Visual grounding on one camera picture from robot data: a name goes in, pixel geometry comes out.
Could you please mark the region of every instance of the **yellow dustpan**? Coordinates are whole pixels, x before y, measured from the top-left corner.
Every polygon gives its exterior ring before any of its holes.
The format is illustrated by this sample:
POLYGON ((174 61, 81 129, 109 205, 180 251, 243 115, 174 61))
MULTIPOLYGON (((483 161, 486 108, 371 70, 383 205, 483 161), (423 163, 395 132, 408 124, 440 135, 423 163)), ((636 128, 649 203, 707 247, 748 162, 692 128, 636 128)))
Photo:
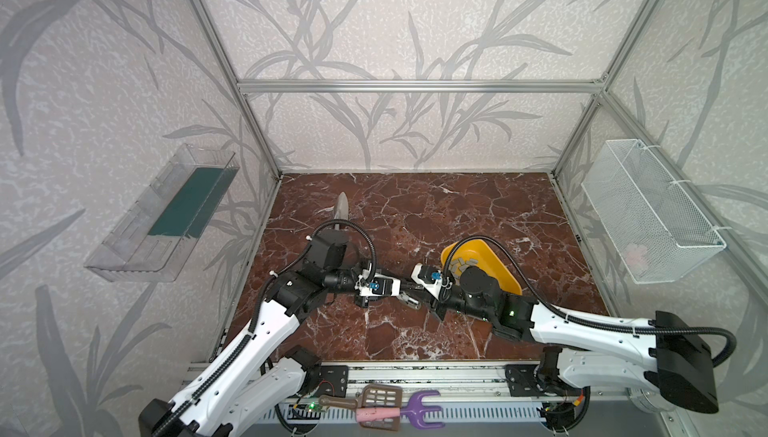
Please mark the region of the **yellow dustpan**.
MULTIPOLYGON (((440 253, 440 263, 445 266, 448 254, 453 249, 456 242, 447 246, 440 253)), ((496 253, 485 243, 484 240, 470 240, 462 245, 455 254, 449 269, 452 269, 453 275, 460 276, 466 269, 466 265, 475 265, 485 270, 489 276, 498 280, 498 286, 505 292, 522 295, 522 288, 518 280, 512 276, 509 269, 504 266, 496 253)))

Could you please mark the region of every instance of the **pink handle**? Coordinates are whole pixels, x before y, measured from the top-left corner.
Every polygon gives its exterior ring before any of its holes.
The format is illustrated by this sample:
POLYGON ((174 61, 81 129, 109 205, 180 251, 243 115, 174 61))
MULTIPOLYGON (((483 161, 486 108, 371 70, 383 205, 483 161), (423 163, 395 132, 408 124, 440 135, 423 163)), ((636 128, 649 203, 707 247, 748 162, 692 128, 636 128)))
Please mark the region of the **pink handle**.
POLYGON ((400 416, 399 407, 360 407, 355 411, 357 422, 371 422, 372 420, 391 419, 400 416))

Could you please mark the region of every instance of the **white wire mesh basket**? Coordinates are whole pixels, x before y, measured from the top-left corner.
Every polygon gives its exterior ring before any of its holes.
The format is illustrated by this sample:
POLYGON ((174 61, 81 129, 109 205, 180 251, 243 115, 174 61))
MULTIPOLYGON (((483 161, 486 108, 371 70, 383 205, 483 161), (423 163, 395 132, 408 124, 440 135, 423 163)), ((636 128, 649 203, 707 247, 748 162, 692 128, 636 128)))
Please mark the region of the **white wire mesh basket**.
POLYGON ((606 141, 581 187, 636 283, 674 282, 725 242, 638 139, 606 141))

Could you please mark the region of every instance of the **plastic toy tool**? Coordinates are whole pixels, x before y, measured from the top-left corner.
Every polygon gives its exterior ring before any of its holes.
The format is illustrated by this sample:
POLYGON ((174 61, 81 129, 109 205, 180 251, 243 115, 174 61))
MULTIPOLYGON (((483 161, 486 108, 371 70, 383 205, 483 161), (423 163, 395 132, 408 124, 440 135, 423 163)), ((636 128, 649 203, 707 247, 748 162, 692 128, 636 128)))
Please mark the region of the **plastic toy tool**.
POLYGON ((391 419, 393 417, 408 417, 408 421, 420 430, 442 429, 446 424, 442 422, 424 422, 427 413, 440 412, 439 405, 424 405, 422 399, 430 395, 440 395, 437 390, 423 390, 414 393, 405 407, 361 407, 355 412, 355 420, 359 423, 372 420, 391 419))

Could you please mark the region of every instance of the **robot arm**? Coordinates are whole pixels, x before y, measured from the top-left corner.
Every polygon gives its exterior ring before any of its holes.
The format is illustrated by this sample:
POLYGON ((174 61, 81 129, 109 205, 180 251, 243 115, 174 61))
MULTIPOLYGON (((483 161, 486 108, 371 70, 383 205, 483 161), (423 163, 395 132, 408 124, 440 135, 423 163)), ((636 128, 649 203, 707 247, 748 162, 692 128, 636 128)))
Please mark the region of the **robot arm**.
POLYGON ((421 264, 411 281, 382 272, 370 277, 370 269, 359 263, 342 266, 347 238, 345 232, 330 229, 314 235, 300 268, 276 275, 266 289, 255 325, 249 323, 170 403, 156 399, 144 409, 139 418, 142 437, 234 437, 275 404, 316 388, 320 359, 300 347, 269 372, 261 375, 260 370, 277 346, 326 302, 328 293, 352 293, 361 307, 372 299, 405 298, 428 305, 439 319, 452 309, 490 322, 496 336, 555 344, 544 349, 538 366, 537 385, 544 392, 590 385, 636 387, 689 410, 717 411, 710 348, 699 336, 634 332, 649 326, 686 327, 673 314, 657 312, 656 320, 649 321, 560 309, 561 317, 538 299, 502 291, 478 267, 466 269, 461 284, 421 264), (624 332, 571 320, 578 318, 624 332))

